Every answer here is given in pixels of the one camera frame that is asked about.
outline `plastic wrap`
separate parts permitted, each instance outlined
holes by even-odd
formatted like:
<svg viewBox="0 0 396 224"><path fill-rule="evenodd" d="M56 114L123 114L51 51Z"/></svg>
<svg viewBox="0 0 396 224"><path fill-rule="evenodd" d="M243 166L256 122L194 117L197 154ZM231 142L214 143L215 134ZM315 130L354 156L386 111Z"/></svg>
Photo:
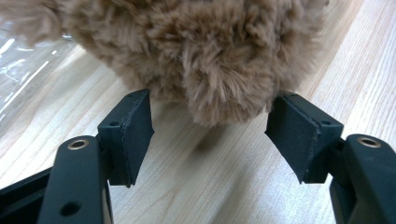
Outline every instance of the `plastic wrap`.
<svg viewBox="0 0 396 224"><path fill-rule="evenodd" d="M8 38L7 31L0 29L0 126L7 113L16 112L19 96L33 92L35 79L48 75L75 45L61 40L29 48L21 40Z"/></svg>

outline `small hole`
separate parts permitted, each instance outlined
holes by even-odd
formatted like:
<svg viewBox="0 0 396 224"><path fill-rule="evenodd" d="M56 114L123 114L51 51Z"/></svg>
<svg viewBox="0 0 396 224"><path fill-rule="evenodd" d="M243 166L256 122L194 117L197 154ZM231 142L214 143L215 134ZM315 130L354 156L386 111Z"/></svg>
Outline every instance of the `small hole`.
<svg viewBox="0 0 396 224"><path fill-rule="evenodd" d="M110 126L119 126L119 125L120 125L120 123L117 121L110 122Z"/></svg>
<svg viewBox="0 0 396 224"><path fill-rule="evenodd" d="M73 216L81 208L80 203L72 202L65 204L61 209L61 215L64 217Z"/></svg>
<svg viewBox="0 0 396 224"><path fill-rule="evenodd" d="M72 144L72 147L82 147L85 145L85 142L83 141L78 141Z"/></svg>
<svg viewBox="0 0 396 224"><path fill-rule="evenodd" d="M72 143L70 143L67 147L69 149L75 150L75 149L81 149L87 146L90 142L86 139L78 139Z"/></svg>
<svg viewBox="0 0 396 224"><path fill-rule="evenodd" d="M324 125L331 125L332 124L331 122L329 122L327 120L323 120L321 123L324 124Z"/></svg>
<svg viewBox="0 0 396 224"><path fill-rule="evenodd" d="M379 142L371 138L360 137L358 141L359 143L367 147L381 147L381 144Z"/></svg>

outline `plush toy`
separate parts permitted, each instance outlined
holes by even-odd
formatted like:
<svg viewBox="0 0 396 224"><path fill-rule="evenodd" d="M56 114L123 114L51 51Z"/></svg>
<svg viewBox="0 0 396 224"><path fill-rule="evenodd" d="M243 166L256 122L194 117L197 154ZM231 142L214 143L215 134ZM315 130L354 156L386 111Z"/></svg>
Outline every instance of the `plush toy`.
<svg viewBox="0 0 396 224"><path fill-rule="evenodd" d="M1 0L28 44L69 34L125 83L214 126L259 115L315 59L328 0Z"/></svg>

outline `black plastic part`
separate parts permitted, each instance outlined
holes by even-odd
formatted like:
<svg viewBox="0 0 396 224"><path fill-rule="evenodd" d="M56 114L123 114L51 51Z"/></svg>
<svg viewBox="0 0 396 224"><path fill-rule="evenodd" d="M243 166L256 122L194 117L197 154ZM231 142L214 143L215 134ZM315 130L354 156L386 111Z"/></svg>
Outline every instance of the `black plastic part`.
<svg viewBox="0 0 396 224"><path fill-rule="evenodd" d="M396 223L393 149L372 136L352 134L346 139L343 156L357 198L348 223Z"/></svg>
<svg viewBox="0 0 396 224"><path fill-rule="evenodd" d="M114 169L110 185L134 185L154 134L149 91L125 96L98 126L103 149L110 149Z"/></svg>
<svg viewBox="0 0 396 224"><path fill-rule="evenodd" d="M0 223L37 223L50 171L49 168L0 190Z"/></svg>
<svg viewBox="0 0 396 224"><path fill-rule="evenodd" d="M355 191L341 186L335 179L330 185L332 210L337 224L347 224L356 204Z"/></svg>
<svg viewBox="0 0 396 224"><path fill-rule="evenodd" d="M340 141L343 128L303 97L286 92L275 99L265 133L300 182L324 183L327 149Z"/></svg>
<svg viewBox="0 0 396 224"><path fill-rule="evenodd" d="M353 185L343 155L344 145L344 140L341 140L337 147L329 148L326 167L329 174L332 175L333 180L335 180L340 187L353 191Z"/></svg>
<svg viewBox="0 0 396 224"><path fill-rule="evenodd" d="M112 223L100 155L99 144L92 136L61 144L38 223Z"/></svg>

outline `light wood surface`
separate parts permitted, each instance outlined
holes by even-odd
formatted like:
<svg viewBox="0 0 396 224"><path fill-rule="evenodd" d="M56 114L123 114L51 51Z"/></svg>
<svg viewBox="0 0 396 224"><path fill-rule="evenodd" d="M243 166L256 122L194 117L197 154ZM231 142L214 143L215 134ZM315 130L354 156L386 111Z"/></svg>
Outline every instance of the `light wood surface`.
<svg viewBox="0 0 396 224"><path fill-rule="evenodd" d="M298 93L343 122L344 137L396 148L396 1L331 0L327 12L316 73ZM71 42L0 63L16 59L44 67L29 80L0 76L0 188L50 167L63 141L96 135L133 91ZM137 183L111 188L116 223L334 223L331 179L299 185L264 134L266 114L207 129L183 105L151 104L156 133Z"/></svg>

